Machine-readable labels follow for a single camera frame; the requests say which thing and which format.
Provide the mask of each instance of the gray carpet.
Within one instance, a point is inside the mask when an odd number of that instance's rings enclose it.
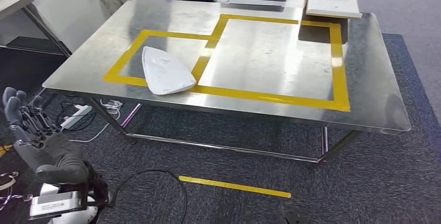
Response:
[[[439,125],[403,38],[384,34],[384,39],[413,130],[401,136],[365,134],[317,170],[282,159],[155,141],[140,140],[128,145],[111,129],[92,143],[81,146],[111,189],[133,172],[162,168],[177,175],[292,193],[291,199],[284,199],[185,183],[189,200],[187,223],[278,222],[282,209],[295,208],[305,217],[323,223],[439,223]],[[79,99],[60,96],[49,106],[48,113],[56,115],[59,102],[65,100]],[[127,114],[131,106],[126,104],[123,114]],[[90,128],[69,136],[86,140],[104,124],[103,119],[97,118]],[[173,138],[283,149],[297,154],[319,152],[319,133],[315,128],[239,116],[144,106],[129,129]],[[330,130],[331,141],[343,134]],[[0,166],[22,173],[16,192],[36,192],[37,184],[29,186],[34,180],[32,173],[15,153],[1,158]],[[182,204],[183,195],[172,178],[140,175],[127,183],[116,208],[106,209],[100,223],[177,223]],[[26,203],[11,204],[0,213],[0,219],[2,223],[23,223],[27,211]]]
[[[441,7],[439,0],[358,0],[360,10],[376,14],[385,33],[401,34],[441,120]]]

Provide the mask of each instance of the white cable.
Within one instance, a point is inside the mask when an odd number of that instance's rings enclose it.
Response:
[[[123,103],[121,103],[121,102],[119,102],[119,101],[111,100],[113,103],[115,103],[115,105],[113,106],[113,105],[111,105],[111,104],[102,103],[102,99],[100,99],[99,101],[100,101],[101,105],[104,106],[107,110],[116,110],[116,114],[117,114],[118,116],[115,118],[115,120],[120,119],[120,117],[121,117],[120,108],[121,108],[121,106],[123,105]],[[107,128],[107,126],[109,126],[109,124],[106,124],[106,125],[104,126],[104,128],[101,129],[100,132],[98,132],[98,134],[96,134],[95,137],[93,137],[93,138],[90,139],[90,140],[87,140],[87,141],[83,141],[83,140],[71,140],[71,141],[73,141],[73,142],[91,142],[91,141],[95,140],[99,135],[101,135],[101,133]]]
[[[118,116],[115,118],[115,120],[120,119],[120,117],[121,117],[120,110],[118,110],[118,113],[117,113],[117,114],[118,114]],[[99,135],[101,135],[101,133],[107,128],[107,126],[109,126],[109,124],[106,124],[106,125],[104,126],[104,128],[103,128],[102,130],[100,130],[100,132],[98,132],[98,134],[96,134],[95,137],[93,137],[93,138],[90,139],[90,140],[87,140],[87,141],[83,141],[83,140],[71,140],[71,141],[73,141],[73,142],[91,142],[91,141],[95,140]]]

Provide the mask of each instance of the yellow tape rectangle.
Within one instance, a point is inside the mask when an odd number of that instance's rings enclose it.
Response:
[[[194,178],[194,177],[188,177],[188,176],[179,176],[179,179],[181,181],[210,185],[210,186],[217,186],[217,187],[221,187],[221,188],[236,189],[236,190],[248,191],[248,192],[259,193],[259,194],[268,194],[268,195],[273,195],[273,196],[278,196],[278,197],[291,198],[291,193],[278,191],[278,190],[263,189],[263,188],[257,188],[257,187],[252,187],[252,186],[245,186],[245,185],[222,182],[222,181],[206,180],[206,179],[200,179],[200,178]]]
[[[330,46],[331,46],[331,59],[332,59],[331,60],[332,87],[333,87],[334,99],[323,100],[323,99],[304,98],[304,97],[296,97],[296,96],[288,96],[288,95],[268,94],[268,93],[261,93],[256,91],[209,87],[209,86],[201,86],[201,85],[196,85],[188,91],[193,93],[202,93],[202,94],[216,95],[222,97],[258,100],[258,101],[266,101],[273,103],[284,103],[284,104],[292,104],[303,107],[338,110],[343,112],[351,111],[351,108],[349,106],[346,75],[343,64],[341,26],[340,24],[329,23],[329,22],[305,21],[305,20],[299,22],[297,20],[292,20],[292,19],[221,14],[211,35],[165,32],[158,30],[142,30],[140,34],[132,42],[130,47],[123,53],[123,55],[104,75],[104,80],[107,82],[122,83],[127,85],[136,85],[136,86],[144,86],[144,87],[147,86],[144,77],[126,76],[126,75],[120,75],[119,73],[128,63],[130,58],[134,55],[136,50],[141,47],[143,42],[149,36],[158,36],[158,37],[200,39],[207,41],[204,51],[200,53],[198,61],[196,62],[195,66],[192,69],[193,76],[195,77],[196,81],[199,82],[206,66],[208,65],[208,62],[210,61],[212,53],[222,36],[222,33],[228,23],[228,20],[248,20],[248,21],[270,22],[270,23],[300,24],[302,26],[328,28],[330,33]]]

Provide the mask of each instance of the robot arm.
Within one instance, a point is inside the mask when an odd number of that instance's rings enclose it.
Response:
[[[3,104],[9,129],[17,141],[14,148],[34,170],[37,178],[52,185],[77,185],[88,179],[88,168],[81,149],[42,110],[42,98],[37,96],[25,104],[26,93],[8,87]]]

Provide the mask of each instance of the power strip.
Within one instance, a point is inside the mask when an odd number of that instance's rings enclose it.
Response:
[[[92,106],[81,106],[79,104],[75,105],[75,108],[77,108],[78,111],[64,119],[64,122],[61,124],[61,129],[69,129],[92,110]]]

